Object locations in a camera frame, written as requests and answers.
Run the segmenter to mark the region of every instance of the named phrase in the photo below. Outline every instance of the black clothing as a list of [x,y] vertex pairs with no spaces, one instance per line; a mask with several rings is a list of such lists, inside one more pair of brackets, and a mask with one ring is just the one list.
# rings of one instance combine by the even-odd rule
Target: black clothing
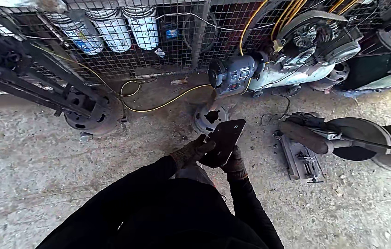
[[248,178],[229,183],[234,216],[213,186],[169,179],[176,170],[165,156],[127,174],[37,248],[283,248]]

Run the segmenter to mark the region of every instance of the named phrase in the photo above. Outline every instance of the work glove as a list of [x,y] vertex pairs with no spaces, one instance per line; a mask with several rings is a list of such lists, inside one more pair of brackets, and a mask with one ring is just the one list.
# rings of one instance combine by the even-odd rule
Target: work glove
[[243,159],[241,158],[240,148],[235,145],[228,162],[221,169],[226,173],[228,182],[243,180],[248,177]]
[[200,160],[207,152],[215,147],[214,141],[204,142],[205,134],[201,134],[196,140],[189,142],[180,150],[169,154],[177,164],[177,169],[183,168],[188,163],[195,163]]

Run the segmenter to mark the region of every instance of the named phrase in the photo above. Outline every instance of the black sleeve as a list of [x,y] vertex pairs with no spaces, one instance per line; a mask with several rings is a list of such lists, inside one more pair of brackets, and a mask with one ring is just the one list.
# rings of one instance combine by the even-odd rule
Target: black sleeve
[[154,184],[169,179],[176,171],[176,162],[171,156],[165,156],[127,174],[89,199],[54,229],[37,249],[104,247],[126,217],[147,201],[143,193]]
[[269,248],[283,249],[272,222],[255,195],[249,178],[230,181],[235,216],[248,224]]

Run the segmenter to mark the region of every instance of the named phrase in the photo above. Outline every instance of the label on grinder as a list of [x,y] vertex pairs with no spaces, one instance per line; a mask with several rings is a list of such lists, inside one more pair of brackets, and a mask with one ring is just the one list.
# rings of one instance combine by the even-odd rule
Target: label on grinder
[[250,71],[251,71],[251,68],[249,66],[240,69],[240,77],[238,78],[238,81],[247,79],[249,77]]

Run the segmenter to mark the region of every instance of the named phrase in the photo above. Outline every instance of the person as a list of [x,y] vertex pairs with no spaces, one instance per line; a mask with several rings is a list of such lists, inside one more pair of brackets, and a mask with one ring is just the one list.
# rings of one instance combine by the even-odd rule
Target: person
[[235,146],[222,170],[232,215],[196,162],[214,149],[205,135],[94,195],[37,249],[283,248]]

